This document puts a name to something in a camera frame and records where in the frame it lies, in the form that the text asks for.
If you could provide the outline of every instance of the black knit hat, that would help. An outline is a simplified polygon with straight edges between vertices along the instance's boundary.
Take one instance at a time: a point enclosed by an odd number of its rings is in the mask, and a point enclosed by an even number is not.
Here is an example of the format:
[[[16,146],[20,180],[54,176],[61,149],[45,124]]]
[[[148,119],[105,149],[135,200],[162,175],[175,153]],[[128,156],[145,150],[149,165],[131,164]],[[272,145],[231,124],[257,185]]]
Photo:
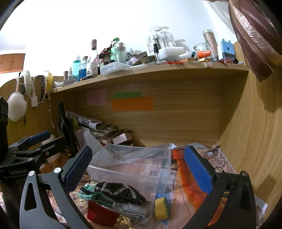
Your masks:
[[[94,191],[100,191],[113,201],[118,203],[134,203],[141,205],[145,203],[146,198],[130,185],[123,183],[99,182]]]

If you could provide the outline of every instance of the yellow sponge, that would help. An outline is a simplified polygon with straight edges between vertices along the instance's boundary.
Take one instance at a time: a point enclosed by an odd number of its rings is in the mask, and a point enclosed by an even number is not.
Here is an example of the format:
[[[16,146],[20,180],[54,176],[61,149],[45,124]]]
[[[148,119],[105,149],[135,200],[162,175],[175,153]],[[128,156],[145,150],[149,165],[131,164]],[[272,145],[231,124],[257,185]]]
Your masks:
[[[170,219],[168,201],[165,197],[158,198],[155,200],[155,215],[158,220]]]

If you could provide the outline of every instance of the gold ribbon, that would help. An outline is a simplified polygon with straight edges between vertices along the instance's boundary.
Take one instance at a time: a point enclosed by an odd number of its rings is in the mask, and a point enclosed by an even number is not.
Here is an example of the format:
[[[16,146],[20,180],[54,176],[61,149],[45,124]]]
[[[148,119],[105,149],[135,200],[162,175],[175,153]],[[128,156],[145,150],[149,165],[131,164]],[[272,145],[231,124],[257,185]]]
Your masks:
[[[116,220],[115,226],[116,228],[126,228],[133,229],[131,227],[130,218],[124,215],[120,215],[119,218]]]

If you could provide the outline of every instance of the white fluffy pom pom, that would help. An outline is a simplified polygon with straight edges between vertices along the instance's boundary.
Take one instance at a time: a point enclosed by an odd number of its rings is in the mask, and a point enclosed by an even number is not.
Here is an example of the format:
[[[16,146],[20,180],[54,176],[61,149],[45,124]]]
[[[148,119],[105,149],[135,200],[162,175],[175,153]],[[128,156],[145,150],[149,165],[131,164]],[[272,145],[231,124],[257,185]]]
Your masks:
[[[14,92],[10,95],[7,103],[9,104],[8,118],[13,122],[20,120],[27,109],[27,102],[23,95],[19,92]]]

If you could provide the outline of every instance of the sticky note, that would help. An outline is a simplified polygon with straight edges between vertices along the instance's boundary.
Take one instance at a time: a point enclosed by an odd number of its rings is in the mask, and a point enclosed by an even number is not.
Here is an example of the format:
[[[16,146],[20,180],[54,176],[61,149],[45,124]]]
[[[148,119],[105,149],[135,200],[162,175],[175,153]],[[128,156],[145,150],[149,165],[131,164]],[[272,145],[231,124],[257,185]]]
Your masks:
[[[113,111],[153,111],[153,97],[112,99]]]
[[[106,89],[99,89],[86,92],[87,106],[107,105],[107,92]]]
[[[126,98],[139,98],[142,97],[141,91],[128,91],[114,93],[114,99],[126,99]]]

